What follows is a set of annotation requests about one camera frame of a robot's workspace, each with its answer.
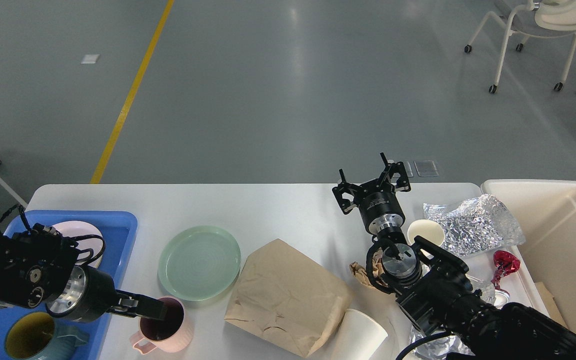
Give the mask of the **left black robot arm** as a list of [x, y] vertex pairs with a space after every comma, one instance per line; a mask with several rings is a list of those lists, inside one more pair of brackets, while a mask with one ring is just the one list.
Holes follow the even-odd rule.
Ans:
[[106, 251], [100, 234], [64, 235], [41, 223], [30, 225], [22, 205], [24, 230], [0, 231], [0, 308], [45, 305], [56, 319], [89, 323], [111, 313], [162, 321], [165, 303], [115, 288], [112, 276], [92, 267]]

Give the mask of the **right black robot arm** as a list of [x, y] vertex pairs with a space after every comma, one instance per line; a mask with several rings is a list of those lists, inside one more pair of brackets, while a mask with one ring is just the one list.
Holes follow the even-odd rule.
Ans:
[[498, 309], [482, 299], [467, 278], [459, 257], [417, 235], [408, 244], [402, 231], [405, 214], [397, 192], [411, 189], [403, 162], [381, 154], [379, 177], [362, 184], [340, 180], [333, 187], [343, 214], [357, 208], [372, 244], [366, 253], [368, 282], [394, 294], [402, 313], [423, 338], [398, 354], [435, 340], [458, 337], [471, 354], [450, 352], [448, 360], [576, 360], [576, 333], [532, 307], [510, 301]]

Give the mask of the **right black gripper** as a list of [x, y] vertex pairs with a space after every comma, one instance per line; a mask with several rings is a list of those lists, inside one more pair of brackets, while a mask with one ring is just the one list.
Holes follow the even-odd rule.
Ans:
[[378, 235], [389, 229], [402, 232], [405, 215], [396, 198], [396, 192], [410, 192], [412, 187], [403, 162], [387, 159], [379, 153], [384, 169], [375, 181], [361, 183], [348, 182], [343, 169], [339, 169], [340, 180], [332, 188], [338, 207], [348, 215], [354, 208], [359, 209], [363, 226], [371, 235]]

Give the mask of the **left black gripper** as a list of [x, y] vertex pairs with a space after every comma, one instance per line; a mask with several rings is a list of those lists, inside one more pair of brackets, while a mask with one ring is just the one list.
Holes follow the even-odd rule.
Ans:
[[89, 323], [107, 311], [110, 314], [163, 321], [166, 303], [144, 294], [116, 291], [113, 278], [89, 265], [73, 267], [62, 293], [45, 305], [46, 312], [57, 319]]

